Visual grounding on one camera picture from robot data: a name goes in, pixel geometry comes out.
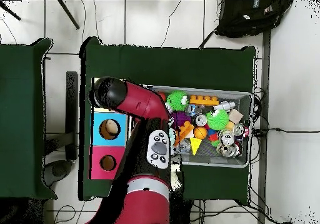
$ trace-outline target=gray plastic bin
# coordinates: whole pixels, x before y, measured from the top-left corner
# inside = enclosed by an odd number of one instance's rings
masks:
[[[249,128],[249,136],[243,140],[242,147],[243,153],[237,157],[225,158],[218,155],[216,148],[213,147],[209,140],[204,140],[196,155],[190,152],[188,155],[178,155],[171,157],[172,161],[181,161],[184,165],[203,165],[203,166],[223,166],[232,168],[244,168],[249,164],[250,160],[250,145],[251,145],[251,133],[253,127],[253,95],[251,93],[238,92],[238,91],[216,91],[213,89],[193,89],[193,88],[177,88],[168,86],[153,86],[153,91],[161,91],[165,94],[169,94],[174,90],[185,91],[190,95],[202,95],[202,96],[216,96],[219,102],[233,101],[236,104],[235,109],[243,114],[243,118],[240,121]],[[205,113],[211,111],[212,106],[205,107]]]

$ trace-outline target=black backpack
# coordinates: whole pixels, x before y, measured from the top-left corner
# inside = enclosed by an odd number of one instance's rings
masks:
[[[222,0],[218,27],[213,33],[229,38],[254,36],[280,24],[293,0]]]

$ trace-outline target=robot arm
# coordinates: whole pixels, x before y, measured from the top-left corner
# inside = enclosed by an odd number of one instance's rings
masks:
[[[169,113],[149,89],[101,78],[89,94],[95,107],[140,119],[127,142],[123,169],[87,224],[169,224]]]

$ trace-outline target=dark green table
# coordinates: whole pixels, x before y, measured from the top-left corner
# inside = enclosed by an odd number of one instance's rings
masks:
[[[80,51],[79,198],[107,196],[111,186],[110,181],[88,179],[91,106],[86,95],[91,78],[114,76],[137,84],[252,93],[255,53],[254,47],[231,50],[103,46],[97,38],[87,38]],[[234,199],[247,203],[248,167],[184,165],[182,169],[186,199]]]
[[[52,41],[0,44],[0,197],[56,198],[42,181],[42,62]]]

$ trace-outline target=orange lego brick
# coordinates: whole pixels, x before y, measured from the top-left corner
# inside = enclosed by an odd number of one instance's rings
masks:
[[[190,96],[190,102],[191,104],[203,104],[203,105],[218,105],[219,101],[218,98],[213,96],[196,96],[196,95],[191,95]]]
[[[189,121],[186,121],[184,122],[183,126],[180,126],[179,128],[179,138],[176,140],[176,142],[174,142],[174,146],[177,146],[179,142],[182,141],[190,133],[190,131],[194,129],[194,126]]]

